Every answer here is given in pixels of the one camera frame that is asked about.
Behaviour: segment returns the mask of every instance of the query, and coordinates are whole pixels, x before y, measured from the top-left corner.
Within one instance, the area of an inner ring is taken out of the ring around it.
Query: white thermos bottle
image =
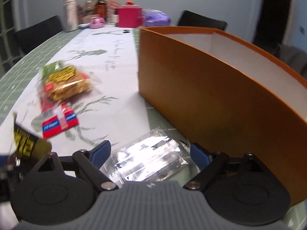
[[[76,0],[64,0],[64,23],[66,31],[78,29],[78,11]]]

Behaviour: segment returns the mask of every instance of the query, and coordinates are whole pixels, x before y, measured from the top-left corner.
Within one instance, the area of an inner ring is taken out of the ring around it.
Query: gray gripper base
[[[281,221],[249,227],[232,223],[211,209],[201,192],[177,181],[129,182],[102,192],[92,208],[70,222],[39,226],[21,221],[14,230],[286,230]]]

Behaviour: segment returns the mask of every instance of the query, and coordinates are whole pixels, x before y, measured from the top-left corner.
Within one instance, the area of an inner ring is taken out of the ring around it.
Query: black chair
[[[61,31],[63,31],[61,21],[58,16],[54,16],[34,26],[16,32],[15,39],[22,51],[27,54]]]
[[[204,17],[191,11],[185,10],[179,19],[178,26],[212,27],[220,30],[225,30],[227,22]]]

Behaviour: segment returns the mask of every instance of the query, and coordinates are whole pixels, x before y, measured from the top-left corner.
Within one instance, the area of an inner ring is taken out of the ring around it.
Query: open cardboard box
[[[186,138],[232,157],[256,154],[307,198],[307,80],[221,30],[141,30],[139,90]]]

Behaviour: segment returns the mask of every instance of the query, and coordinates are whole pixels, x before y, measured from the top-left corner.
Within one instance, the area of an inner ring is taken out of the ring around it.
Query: brown glass bottle
[[[106,21],[106,3],[104,0],[98,0],[95,5],[95,14],[99,15],[100,17],[104,18]]]

